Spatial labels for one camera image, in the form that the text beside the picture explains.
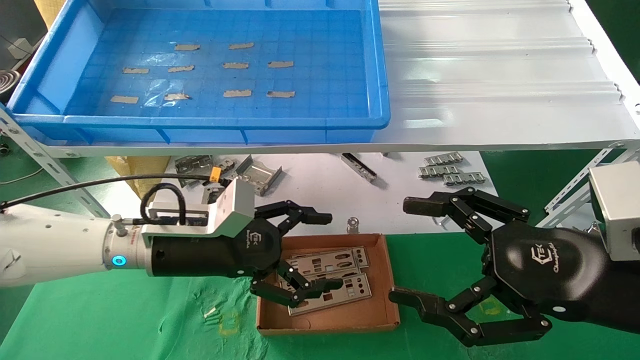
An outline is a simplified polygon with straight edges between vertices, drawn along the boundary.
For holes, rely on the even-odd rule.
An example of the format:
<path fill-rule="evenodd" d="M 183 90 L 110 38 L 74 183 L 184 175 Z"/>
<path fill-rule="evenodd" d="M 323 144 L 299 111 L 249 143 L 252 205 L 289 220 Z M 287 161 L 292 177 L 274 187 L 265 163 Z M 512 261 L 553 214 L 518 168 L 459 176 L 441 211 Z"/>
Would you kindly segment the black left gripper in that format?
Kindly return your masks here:
<path fill-rule="evenodd" d="M 267 220 L 284 215 L 286 218 L 277 227 Z M 249 285 L 251 294 L 290 308 L 343 287 L 341 278 L 308 280 L 288 262 L 281 260 L 282 237 L 300 223 L 330 224 L 332 214 L 286 200 L 256 207 L 254 218 L 234 237 L 157 236 L 151 243 L 151 275 L 253 277 Z M 281 276 L 293 290 L 266 282 L 272 273 Z"/>

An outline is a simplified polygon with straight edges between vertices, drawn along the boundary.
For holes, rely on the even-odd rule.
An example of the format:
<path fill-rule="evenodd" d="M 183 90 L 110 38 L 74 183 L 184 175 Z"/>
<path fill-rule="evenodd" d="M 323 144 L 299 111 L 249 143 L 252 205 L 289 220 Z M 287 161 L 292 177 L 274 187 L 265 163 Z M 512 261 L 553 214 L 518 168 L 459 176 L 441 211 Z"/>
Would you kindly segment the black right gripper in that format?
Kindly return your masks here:
<path fill-rule="evenodd" d="M 639 262 L 612 260 L 598 235 L 530 226 L 527 208 L 475 187 L 406 197 L 403 212 L 448 217 L 476 243 L 488 244 L 486 274 L 492 277 L 450 300 L 405 287 L 389 291 L 391 302 L 415 309 L 423 323 L 448 330 L 464 346 L 539 340 L 553 327 L 542 314 L 639 332 Z M 493 231 L 483 215 L 505 225 Z M 478 323 L 467 317 L 492 292 L 521 319 Z"/>

